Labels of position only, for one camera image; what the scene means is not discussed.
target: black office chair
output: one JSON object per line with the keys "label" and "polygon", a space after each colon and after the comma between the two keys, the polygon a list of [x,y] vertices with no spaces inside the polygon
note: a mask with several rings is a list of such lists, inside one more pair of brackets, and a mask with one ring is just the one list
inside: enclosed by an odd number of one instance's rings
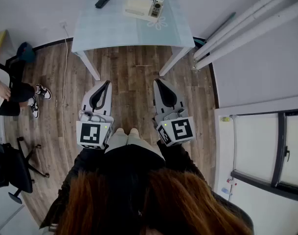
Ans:
{"label": "black office chair", "polygon": [[[18,150],[14,149],[9,143],[0,144],[0,187],[8,186],[9,183],[17,187],[18,190],[14,194],[10,192],[8,194],[11,199],[19,204],[22,203],[18,197],[21,191],[32,193],[34,180],[31,179],[28,169],[46,178],[50,176],[48,173],[41,173],[28,163],[34,149],[25,158],[20,143],[22,141],[22,137],[17,138]],[[38,144],[35,148],[41,149],[41,145]]]}

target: table leg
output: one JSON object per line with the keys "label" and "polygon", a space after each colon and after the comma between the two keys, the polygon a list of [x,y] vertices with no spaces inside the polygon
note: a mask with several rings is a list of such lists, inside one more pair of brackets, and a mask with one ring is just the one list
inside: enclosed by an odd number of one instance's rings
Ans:
{"label": "table leg", "polygon": [[172,47],[173,55],[168,59],[166,64],[160,70],[160,76],[164,76],[175,65],[175,63],[177,63],[178,60],[185,56],[190,50],[191,47]]}
{"label": "table leg", "polygon": [[81,61],[83,61],[83,63],[90,71],[92,76],[95,78],[95,80],[100,80],[101,79],[100,74],[97,71],[96,67],[94,66],[93,60],[89,56],[88,52],[86,50],[83,50],[83,51],[76,52],[76,54],[81,58]]}

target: power cord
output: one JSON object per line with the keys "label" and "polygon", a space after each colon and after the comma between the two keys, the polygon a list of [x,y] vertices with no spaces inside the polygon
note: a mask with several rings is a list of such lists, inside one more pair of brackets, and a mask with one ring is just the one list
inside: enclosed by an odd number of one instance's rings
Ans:
{"label": "power cord", "polygon": [[[69,34],[65,28],[65,26],[63,26],[63,29],[65,30],[67,37],[69,38]],[[65,97],[65,83],[66,83],[66,70],[67,70],[67,59],[68,59],[68,54],[69,54],[69,48],[67,46],[67,42],[66,42],[66,38],[64,38],[65,40],[65,45],[66,45],[66,57],[65,57],[65,70],[64,70],[64,83],[63,83],[63,99],[62,99],[62,127],[63,127],[63,144],[64,144],[64,152],[65,152],[65,157],[66,157],[66,161],[67,161],[67,168],[69,170],[69,160],[67,158],[67,153],[66,153],[66,145],[65,145],[65,133],[64,133],[64,97]]]}

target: long reddish-brown hair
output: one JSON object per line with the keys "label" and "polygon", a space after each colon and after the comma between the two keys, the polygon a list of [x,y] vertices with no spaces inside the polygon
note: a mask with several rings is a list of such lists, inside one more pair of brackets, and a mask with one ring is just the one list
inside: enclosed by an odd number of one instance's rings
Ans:
{"label": "long reddish-brown hair", "polygon": [[[70,187],[69,203],[58,224],[57,235],[110,234],[115,210],[108,182],[98,173],[80,173]],[[149,173],[143,209],[133,221],[138,233],[157,230],[163,235],[251,235],[238,216],[213,197],[205,181],[192,173],[161,169]],[[123,229],[121,234],[131,234]]]}

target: window handle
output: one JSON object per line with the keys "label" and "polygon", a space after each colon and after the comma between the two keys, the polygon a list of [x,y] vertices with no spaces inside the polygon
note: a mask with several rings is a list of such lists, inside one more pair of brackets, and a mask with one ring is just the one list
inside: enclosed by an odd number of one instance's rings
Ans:
{"label": "window handle", "polygon": [[288,147],[286,146],[285,157],[287,156],[287,154],[288,154],[288,160],[287,160],[287,162],[288,162],[290,159],[290,151],[288,150]]}

